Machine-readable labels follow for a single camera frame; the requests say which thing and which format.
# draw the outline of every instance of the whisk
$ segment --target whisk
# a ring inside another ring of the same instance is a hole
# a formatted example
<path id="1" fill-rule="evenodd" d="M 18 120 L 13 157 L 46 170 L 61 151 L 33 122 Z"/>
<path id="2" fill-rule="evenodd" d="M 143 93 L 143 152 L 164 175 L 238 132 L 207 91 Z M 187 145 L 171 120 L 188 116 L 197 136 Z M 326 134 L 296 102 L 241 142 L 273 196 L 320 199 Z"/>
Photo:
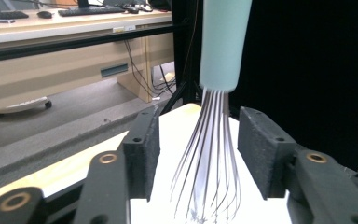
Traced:
<path id="1" fill-rule="evenodd" d="M 228 93 L 238 83 L 251 3 L 204 0 L 202 106 L 171 185 L 174 217 L 179 223 L 228 223 L 241 204 Z"/>

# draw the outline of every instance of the cable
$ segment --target cable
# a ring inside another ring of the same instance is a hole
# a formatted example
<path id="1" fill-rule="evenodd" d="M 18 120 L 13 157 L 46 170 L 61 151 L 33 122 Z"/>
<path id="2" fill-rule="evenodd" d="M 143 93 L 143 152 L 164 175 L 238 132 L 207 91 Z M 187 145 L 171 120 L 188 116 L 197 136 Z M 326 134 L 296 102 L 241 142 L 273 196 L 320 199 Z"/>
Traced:
<path id="1" fill-rule="evenodd" d="M 176 79 L 171 81 L 171 83 L 161 83 L 159 85 L 166 85 L 166 88 L 163 88 L 163 89 L 159 89 L 157 91 L 160 91 L 160 92 L 155 92 L 153 91 L 148 85 L 147 85 L 147 81 L 145 80 L 145 78 L 142 76 L 142 73 L 139 71 L 138 67 L 136 66 L 135 62 L 133 61 L 133 58 L 132 58 L 132 52 L 131 52 L 131 46 L 130 46 L 130 43 L 128 40 L 124 40 L 124 44 L 126 45 L 126 49 L 127 49 L 127 52 L 129 53 L 129 57 L 130 57 L 130 61 L 131 61 L 131 70 L 132 70 L 132 75 L 133 77 L 135 78 L 136 82 L 138 82 L 138 84 L 147 92 L 147 94 L 152 97 L 152 98 L 155 98 L 155 97 L 159 97 L 161 94 L 163 94 L 164 92 L 166 92 L 166 90 L 170 90 L 171 91 L 171 87 L 176 85 Z M 141 80 L 138 79 L 138 77 L 136 76 L 135 74 L 135 71 L 134 69 L 136 70 L 136 73 L 139 74 L 139 76 L 142 78 L 142 81 L 144 83 L 146 83 L 146 87 L 145 85 L 142 84 Z"/>
<path id="2" fill-rule="evenodd" d="M 183 76 L 185 76 L 185 71 L 186 71 L 186 67 L 187 67 L 187 62 L 188 62 L 188 57 L 190 55 L 190 49 L 193 46 L 193 40 L 194 40 L 194 35 L 196 33 L 196 27 L 197 27 L 197 20 L 199 17 L 199 3 L 200 1 L 197 0 L 196 3 L 196 13 L 194 15 L 194 28 L 193 28 L 193 33 L 191 34 L 191 38 L 190 38 L 190 43 L 188 44 L 188 51 L 187 51 L 187 55 L 186 55 L 186 59 L 185 59 L 185 65 L 184 65 L 184 69 L 183 69 Z"/>
<path id="3" fill-rule="evenodd" d="M 164 74 L 164 71 L 162 70 L 161 65 L 159 66 L 159 69 L 161 70 L 162 78 L 164 79 L 164 82 L 165 82 L 165 85 L 167 86 L 168 91 L 170 91 L 170 93 L 173 94 L 173 92 L 171 91 L 171 88 L 168 85 L 167 78 L 165 78 L 165 74 Z"/>
<path id="4" fill-rule="evenodd" d="M 131 70 L 132 70 L 132 75 L 133 77 L 135 78 L 136 82 L 138 82 L 138 84 L 147 92 L 147 94 L 150 96 L 150 97 L 153 97 L 152 94 L 150 94 L 149 91 L 151 91 L 153 94 L 158 94 L 156 92 L 154 92 L 152 89 L 150 89 L 150 87 L 147 85 L 147 81 L 145 80 L 145 78 L 142 76 L 141 72 L 139 71 L 138 67 L 136 66 L 135 62 L 133 61 L 133 58 L 132 58 L 132 52 L 131 52 L 131 47 L 130 47 L 130 43 L 128 40 L 124 40 L 124 44 L 126 45 L 126 48 L 127 48 L 127 52 L 129 53 L 129 57 L 130 57 L 130 60 L 131 60 Z M 141 83 L 141 81 L 136 77 L 135 75 L 135 71 L 133 70 L 135 68 L 135 70 L 137 71 L 137 73 L 141 76 L 142 80 L 144 81 L 144 83 L 146 83 L 146 87 Z"/>

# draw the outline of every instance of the teal whisk handle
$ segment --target teal whisk handle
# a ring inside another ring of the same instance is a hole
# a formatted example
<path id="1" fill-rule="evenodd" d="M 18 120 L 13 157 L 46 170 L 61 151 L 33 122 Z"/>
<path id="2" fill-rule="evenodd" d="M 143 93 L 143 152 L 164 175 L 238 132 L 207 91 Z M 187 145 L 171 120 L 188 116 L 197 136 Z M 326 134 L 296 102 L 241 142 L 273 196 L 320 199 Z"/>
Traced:
<path id="1" fill-rule="evenodd" d="M 241 69 L 252 0 L 204 0 L 200 85 L 233 91 Z"/>

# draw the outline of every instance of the wooden desk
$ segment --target wooden desk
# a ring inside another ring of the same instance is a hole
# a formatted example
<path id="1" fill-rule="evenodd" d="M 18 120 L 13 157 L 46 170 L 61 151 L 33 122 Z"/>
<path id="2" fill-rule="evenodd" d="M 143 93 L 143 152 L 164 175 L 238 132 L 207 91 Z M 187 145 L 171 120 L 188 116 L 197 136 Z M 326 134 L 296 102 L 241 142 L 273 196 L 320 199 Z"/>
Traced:
<path id="1" fill-rule="evenodd" d="M 176 164 L 186 148 L 188 139 L 196 125 L 200 107 L 184 105 L 160 117 L 160 147 L 155 184 L 150 203 L 146 200 L 131 200 L 131 220 L 133 224 L 172 223 L 167 203 Z M 237 145 L 238 122 L 230 121 L 234 147 Z M 28 175 L 5 187 L 0 188 L 0 195 L 20 187 L 39 187 L 45 196 L 49 196 L 78 180 L 83 179 L 88 171 L 93 156 L 106 150 L 117 148 L 125 133 L 117 135 L 101 144 L 90 147 L 63 161 Z M 263 201 L 257 186 L 251 178 L 241 155 L 237 153 L 241 177 L 241 207 L 236 223 L 290 223 L 285 199 L 268 199 Z"/>
<path id="2" fill-rule="evenodd" d="M 12 24 L 0 23 L 0 48 L 111 34 L 114 28 L 135 26 L 139 29 L 172 20 L 171 12 L 158 11 L 136 15 L 61 17 L 57 9 L 52 9 L 53 19 L 38 18 L 36 10 L 24 12 L 29 19 L 18 19 Z M 172 42 L 172 34 L 129 40 L 134 63 L 141 73 L 138 76 L 145 79 L 144 85 L 151 85 L 151 66 L 173 61 Z M 129 54 L 123 41 L 119 41 L 0 61 L 0 108 L 101 81 L 101 69 L 123 63 L 129 69 L 120 73 L 118 82 L 145 102 L 150 102 L 150 92 L 134 81 Z"/>

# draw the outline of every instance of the black curtain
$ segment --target black curtain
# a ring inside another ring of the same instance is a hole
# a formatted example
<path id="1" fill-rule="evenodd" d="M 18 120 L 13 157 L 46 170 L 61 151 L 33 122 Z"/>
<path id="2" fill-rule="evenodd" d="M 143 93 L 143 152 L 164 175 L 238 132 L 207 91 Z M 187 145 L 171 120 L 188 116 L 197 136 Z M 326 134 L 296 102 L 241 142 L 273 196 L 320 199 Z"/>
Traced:
<path id="1" fill-rule="evenodd" d="M 230 105 L 358 169 L 358 0 L 254 0 Z"/>

